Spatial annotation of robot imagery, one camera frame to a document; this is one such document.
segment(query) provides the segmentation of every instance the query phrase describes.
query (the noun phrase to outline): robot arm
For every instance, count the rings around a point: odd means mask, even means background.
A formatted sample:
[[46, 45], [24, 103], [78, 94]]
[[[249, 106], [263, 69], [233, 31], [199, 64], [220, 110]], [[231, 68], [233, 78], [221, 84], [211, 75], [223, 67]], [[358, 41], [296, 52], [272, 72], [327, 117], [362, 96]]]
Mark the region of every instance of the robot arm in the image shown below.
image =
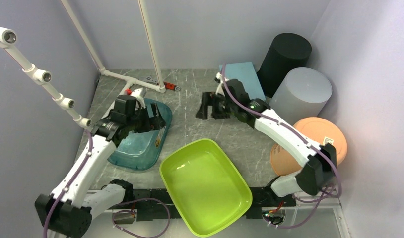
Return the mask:
[[261, 99], [249, 99], [244, 90], [243, 84], [237, 79], [225, 79], [230, 92], [234, 98], [262, 115], [275, 118], [271, 121], [265, 117], [253, 115], [236, 105], [227, 94], [222, 75], [217, 74], [215, 81], [219, 86], [215, 92], [204, 92], [202, 104], [196, 114], [197, 118], [207, 119], [208, 106], [212, 106], [211, 116], [215, 119], [229, 118], [235, 116], [239, 121], [248, 124], [267, 136], [287, 150], [303, 168], [286, 176], [280, 176], [270, 183], [270, 188], [276, 197], [284, 197], [296, 192], [305, 192], [309, 195], [316, 195], [319, 190], [334, 176], [329, 164], [311, 148], [319, 148], [327, 155], [336, 166], [336, 150], [331, 144], [321, 145], [298, 132], [294, 127], [288, 125], [270, 106]]
[[[89, 142], [72, 169], [53, 189], [51, 195], [41, 194], [37, 198], [35, 207], [40, 221], [44, 224], [50, 207], [62, 194], [52, 215], [54, 220], [49, 223], [50, 230], [73, 238], [82, 237], [91, 221], [99, 214], [122, 201], [134, 199], [132, 185], [118, 179], [111, 181], [104, 189], [89, 197], [86, 197], [86, 193], [94, 179], [101, 174], [107, 158], [130, 132], [148, 132], [165, 126], [166, 123], [156, 103], [151, 104], [154, 116], [149, 117], [143, 96], [144, 92], [141, 89], [135, 90], [131, 96], [118, 96], [108, 116], [100, 119], [91, 131], [92, 154], [82, 170], [77, 172], [86, 158]], [[68, 181], [76, 173], [78, 174], [70, 188], [66, 189]]]

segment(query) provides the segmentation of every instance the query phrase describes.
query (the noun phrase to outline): white wall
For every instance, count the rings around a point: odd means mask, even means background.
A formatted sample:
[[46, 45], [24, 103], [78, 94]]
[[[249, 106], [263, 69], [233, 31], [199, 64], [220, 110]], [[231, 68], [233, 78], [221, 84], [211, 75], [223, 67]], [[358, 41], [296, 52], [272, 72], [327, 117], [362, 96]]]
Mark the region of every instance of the white wall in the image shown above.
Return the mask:
[[[59, 1], [1, 0], [0, 26], [85, 114], [98, 72]], [[0, 238], [39, 237], [34, 208], [71, 168], [82, 136], [72, 118], [0, 48]]]
[[[272, 39], [312, 35], [330, 0], [146, 0], [162, 68], [260, 67]], [[105, 66], [153, 68], [137, 0], [71, 1]]]
[[404, 0], [332, 0], [311, 66], [332, 82], [321, 116], [348, 140], [339, 170], [353, 238], [404, 238]]

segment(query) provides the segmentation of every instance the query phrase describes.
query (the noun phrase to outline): gray marble surface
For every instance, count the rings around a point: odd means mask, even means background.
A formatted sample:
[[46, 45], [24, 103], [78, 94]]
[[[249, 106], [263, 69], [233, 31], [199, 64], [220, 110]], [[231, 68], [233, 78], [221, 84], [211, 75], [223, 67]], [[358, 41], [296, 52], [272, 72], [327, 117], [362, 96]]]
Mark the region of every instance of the gray marble surface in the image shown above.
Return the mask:
[[[113, 70], [113, 72], [135, 78], [145, 78], [149, 75], [156, 78], [154, 70]], [[161, 161], [180, 147], [201, 138], [216, 141], [249, 186], [264, 186], [276, 177], [270, 163], [270, 150], [274, 142], [269, 137], [235, 118], [223, 120], [195, 118], [202, 92], [215, 91], [217, 87], [217, 83], [213, 80], [216, 73], [217, 69], [163, 70], [164, 80], [182, 89], [179, 92], [167, 90], [165, 93], [147, 90], [146, 98], [165, 103], [173, 112], [173, 121], [157, 163], [149, 170], [137, 173], [107, 162], [90, 189], [100, 189], [113, 179], [126, 180], [132, 183], [134, 188], [164, 188], [159, 173]], [[88, 117], [93, 121], [99, 120], [124, 85], [125, 82], [122, 80], [102, 76]], [[78, 152], [84, 149], [85, 144], [86, 137], [83, 136]]]

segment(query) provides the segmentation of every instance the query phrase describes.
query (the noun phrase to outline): red tool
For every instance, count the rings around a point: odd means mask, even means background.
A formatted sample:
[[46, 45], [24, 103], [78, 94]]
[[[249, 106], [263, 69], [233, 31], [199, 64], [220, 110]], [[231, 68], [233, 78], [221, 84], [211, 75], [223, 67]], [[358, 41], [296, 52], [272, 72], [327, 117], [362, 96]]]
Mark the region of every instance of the red tool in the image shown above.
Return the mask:
[[[153, 84], [158, 85], [158, 81], [153, 79], [151, 76], [148, 76], [146, 78], [139, 79], [139, 80], [143, 81], [143, 82], [153, 83]], [[175, 84], [172, 84], [172, 83], [164, 82], [164, 86], [165, 86], [166, 89], [173, 90], [173, 91], [180, 91], [181, 90], [181, 88], [179, 86], [177, 86]]]
[[170, 90], [174, 90], [174, 91], [180, 91], [180, 89], [181, 89], [179, 86], [172, 84], [172, 83], [164, 82], [164, 85], [165, 85], [166, 89], [170, 89]]

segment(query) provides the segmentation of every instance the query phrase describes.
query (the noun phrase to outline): red wire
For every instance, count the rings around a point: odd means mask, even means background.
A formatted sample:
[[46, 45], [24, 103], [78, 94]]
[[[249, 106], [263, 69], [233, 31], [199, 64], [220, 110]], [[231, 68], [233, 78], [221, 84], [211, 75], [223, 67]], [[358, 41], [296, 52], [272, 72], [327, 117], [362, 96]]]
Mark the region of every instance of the red wire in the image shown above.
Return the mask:
[[275, 212], [277, 212], [279, 209], [281, 209], [281, 207], [282, 207], [283, 205], [284, 205], [284, 202], [282, 201], [282, 202], [279, 204], [278, 208], [276, 208], [275, 210], [269, 211], [269, 213], [275, 213]]

